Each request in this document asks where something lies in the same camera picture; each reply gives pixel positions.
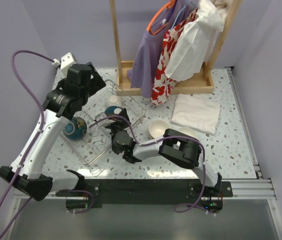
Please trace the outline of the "teal and white bowl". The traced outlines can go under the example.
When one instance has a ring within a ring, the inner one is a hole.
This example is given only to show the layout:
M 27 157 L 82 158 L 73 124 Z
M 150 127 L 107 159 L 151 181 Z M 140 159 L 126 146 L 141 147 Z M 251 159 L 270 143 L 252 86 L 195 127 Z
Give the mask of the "teal and white bowl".
M 123 110 L 122 107 L 120 106 L 109 106 L 105 109 L 104 113 L 107 115 L 107 116 L 110 116 L 110 115 L 119 115 L 121 113 L 121 111 Z

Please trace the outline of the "beige bowl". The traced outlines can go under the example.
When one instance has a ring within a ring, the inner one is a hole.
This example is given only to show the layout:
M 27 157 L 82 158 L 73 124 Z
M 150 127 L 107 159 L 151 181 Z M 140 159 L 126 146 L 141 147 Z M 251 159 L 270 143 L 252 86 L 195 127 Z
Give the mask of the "beige bowl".
M 163 119 L 153 120 L 148 126 L 148 136 L 153 136 L 155 138 L 162 137 L 165 131 L 170 128 L 171 125 Z

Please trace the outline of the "blue floral bowl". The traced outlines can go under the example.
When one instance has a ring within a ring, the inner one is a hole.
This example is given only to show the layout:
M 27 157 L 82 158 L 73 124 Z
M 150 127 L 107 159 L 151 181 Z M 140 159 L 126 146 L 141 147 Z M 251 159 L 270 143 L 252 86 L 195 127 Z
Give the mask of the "blue floral bowl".
M 71 141 L 82 140 L 87 133 L 87 123 L 81 117 L 73 117 L 71 121 L 64 127 L 63 135 Z

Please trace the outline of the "white ribbed bowl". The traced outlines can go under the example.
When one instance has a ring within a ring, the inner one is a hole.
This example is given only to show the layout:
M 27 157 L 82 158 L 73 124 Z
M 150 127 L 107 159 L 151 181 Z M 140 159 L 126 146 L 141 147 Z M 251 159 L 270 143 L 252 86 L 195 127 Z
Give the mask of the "white ribbed bowl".
M 199 140 L 198 134 L 193 129 L 191 129 L 189 127 L 180 127 L 177 131 L 184 134 L 184 135 L 188 135 L 190 137 L 193 137 L 193 138 Z

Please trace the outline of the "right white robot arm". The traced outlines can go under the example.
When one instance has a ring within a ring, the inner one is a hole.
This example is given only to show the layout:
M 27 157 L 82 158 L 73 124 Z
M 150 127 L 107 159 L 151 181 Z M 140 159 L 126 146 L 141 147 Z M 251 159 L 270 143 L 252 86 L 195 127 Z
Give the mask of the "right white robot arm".
M 192 170 L 208 196 L 214 197 L 221 192 L 222 176 L 207 162 L 205 148 L 197 138 L 168 128 L 163 136 L 141 143 L 134 132 L 127 132 L 126 129 L 132 126 L 123 113 L 103 119 L 104 127 L 110 129 L 111 150 L 115 154 L 122 155 L 131 164 L 161 156 L 180 168 Z

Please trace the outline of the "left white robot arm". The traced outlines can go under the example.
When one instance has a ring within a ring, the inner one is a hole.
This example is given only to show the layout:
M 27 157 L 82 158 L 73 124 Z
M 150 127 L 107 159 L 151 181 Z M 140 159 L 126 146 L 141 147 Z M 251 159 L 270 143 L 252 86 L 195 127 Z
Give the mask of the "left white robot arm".
M 85 190 L 84 177 L 74 170 L 46 176 L 44 163 L 62 130 L 88 98 L 106 86 L 91 62 L 73 64 L 42 104 L 38 123 L 23 150 L 10 166 L 0 168 L 0 177 L 15 189 L 43 200 L 50 192 L 68 191 L 80 196 Z

